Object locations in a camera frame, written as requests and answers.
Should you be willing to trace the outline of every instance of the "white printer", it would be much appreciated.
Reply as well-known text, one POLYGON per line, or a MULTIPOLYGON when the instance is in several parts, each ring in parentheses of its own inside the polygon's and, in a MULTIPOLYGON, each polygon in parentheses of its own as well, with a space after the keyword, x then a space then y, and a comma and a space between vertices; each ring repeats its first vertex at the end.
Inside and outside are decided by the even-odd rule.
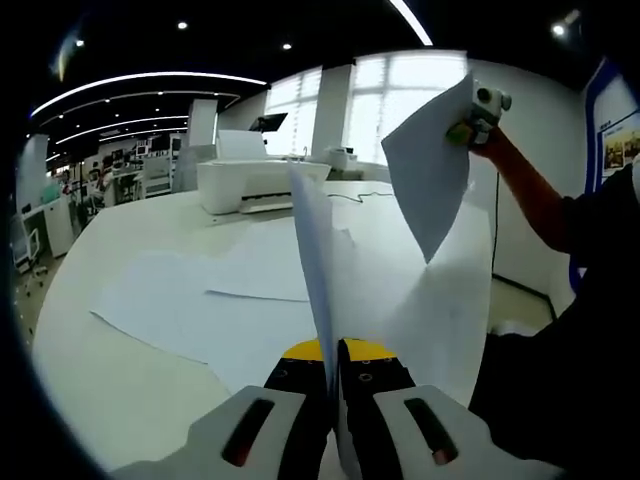
MULTIPOLYGON (((259 132, 218 133, 217 159, 197 166, 198 192, 212 215, 291 208, 289 162, 267 155, 259 132)), ((302 175, 323 183, 329 165, 296 163, 302 175)))

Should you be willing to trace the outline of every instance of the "white paper sheet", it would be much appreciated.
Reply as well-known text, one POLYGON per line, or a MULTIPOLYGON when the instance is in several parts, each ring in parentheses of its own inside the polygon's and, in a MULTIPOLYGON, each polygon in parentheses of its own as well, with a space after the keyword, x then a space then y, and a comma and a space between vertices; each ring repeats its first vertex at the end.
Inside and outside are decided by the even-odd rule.
POLYGON ((295 228, 290 218, 252 224, 216 259, 207 289, 231 295, 308 302, 295 228))
POLYGON ((286 350, 316 337, 309 304, 207 293, 208 261, 140 255, 91 311, 142 342, 208 364, 232 394, 263 385, 286 350))
POLYGON ((331 202, 292 163, 289 164, 289 172, 300 261, 322 349, 327 390, 331 392, 337 363, 337 339, 332 332, 328 283, 333 235, 331 202))
POLYGON ((469 151, 445 134, 468 117, 472 93, 468 74, 382 141, 396 198, 427 263, 453 225, 467 188, 469 151))
MULTIPOLYGON (((296 229, 323 355, 333 354, 340 338, 380 343, 417 384, 435 385, 468 404, 491 281, 486 212, 462 206, 427 267, 397 205, 374 199, 336 207, 331 215, 340 227, 353 228, 351 235, 326 227, 328 200, 315 186, 305 185, 302 193, 304 208, 294 190, 296 229), (308 225, 318 217, 325 227, 308 225), (307 241, 311 235, 317 239, 307 241)), ((330 372, 335 363, 325 367, 330 372)))

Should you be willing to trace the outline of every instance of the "paper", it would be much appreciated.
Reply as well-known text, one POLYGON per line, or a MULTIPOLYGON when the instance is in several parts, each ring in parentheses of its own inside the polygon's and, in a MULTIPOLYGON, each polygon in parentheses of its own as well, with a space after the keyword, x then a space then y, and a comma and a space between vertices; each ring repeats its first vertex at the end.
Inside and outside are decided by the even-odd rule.
POLYGON ((472 94, 468 74, 382 141, 398 204, 427 263, 453 225, 467 188, 469 151, 445 134, 468 117, 472 94))
POLYGON ((289 172, 300 261, 322 349, 327 391, 332 392, 337 364, 337 339, 332 332, 328 283, 333 235, 331 202, 292 163, 289 163, 289 172))
POLYGON ((207 276, 207 289, 231 295, 308 302, 291 219, 252 224, 230 252, 216 259, 207 276))
POLYGON ((207 293, 210 261, 140 255, 91 311, 142 342, 208 364, 232 394, 264 385, 286 350, 315 338, 309 304, 207 293))

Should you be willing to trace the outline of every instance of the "black cable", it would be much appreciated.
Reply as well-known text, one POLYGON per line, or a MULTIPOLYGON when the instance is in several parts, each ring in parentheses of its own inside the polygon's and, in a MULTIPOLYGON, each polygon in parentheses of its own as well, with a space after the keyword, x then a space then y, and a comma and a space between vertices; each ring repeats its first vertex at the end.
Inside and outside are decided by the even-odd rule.
POLYGON ((347 195, 340 195, 338 193, 332 193, 330 195, 327 195, 327 197, 340 197, 340 198, 346 198, 347 200, 351 200, 352 202, 364 203, 364 200, 362 200, 362 197, 371 197, 373 195, 377 197, 395 197, 393 193, 378 193, 378 192, 361 193, 360 195, 357 195, 358 197, 357 199, 353 197, 348 197, 347 195))
POLYGON ((495 206, 495 230, 493 232, 493 253, 491 254, 491 273, 493 274, 493 269, 496 264, 496 250, 498 248, 498 213, 499 206, 498 202, 500 201, 500 172, 496 173, 496 206, 495 206))

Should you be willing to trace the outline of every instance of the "black ceiling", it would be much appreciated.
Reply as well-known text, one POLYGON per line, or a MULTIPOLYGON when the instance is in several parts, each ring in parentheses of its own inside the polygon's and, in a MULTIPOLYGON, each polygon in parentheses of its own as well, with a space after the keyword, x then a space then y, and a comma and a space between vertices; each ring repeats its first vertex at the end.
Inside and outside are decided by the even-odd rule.
MULTIPOLYGON (((585 55, 575 45, 559 42, 550 34, 550 26, 576 2, 560 0, 531 7, 512 2, 509 7, 499 8, 486 2, 406 3, 436 48, 466 50, 472 58, 521 67, 576 90, 584 87, 597 65, 595 55, 585 55)), ((388 0, 181 0, 171 4, 120 0, 88 6, 60 5, 51 15, 48 24, 56 28, 42 32, 48 62, 43 69, 46 78, 31 85, 33 108, 72 88, 119 75, 191 71, 270 83, 317 65, 340 65, 360 55, 422 47, 388 0), (186 30, 177 29, 181 20, 188 23, 186 30), (72 44, 76 37, 85 45, 71 46, 61 77, 51 65, 57 64, 64 39, 72 44), (287 42, 293 48, 284 51, 281 46, 287 42)), ((87 128, 138 118, 187 115, 194 97, 212 98, 214 92, 230 94, 217 97, 223 109, 236 101, 236 96, 246 98, 265 88, 268 86, 201 78, 118 82, 72 95, 44 109, 32 119, 31 132, 49 134, 53 146, 87 128), (157 91, 167 93, 158 96, 157 91), (149 94, 130 96, 145 92, 149 94), (107 104, 105 98, 112 100, 107 104)), ((145 127, 151 128, 153 123, 157 122, 150 121, 145 127)), ((162 126, 182 124, 163 121, 162 126)), ((67 146, 72 148, 73 141, 67 146)))

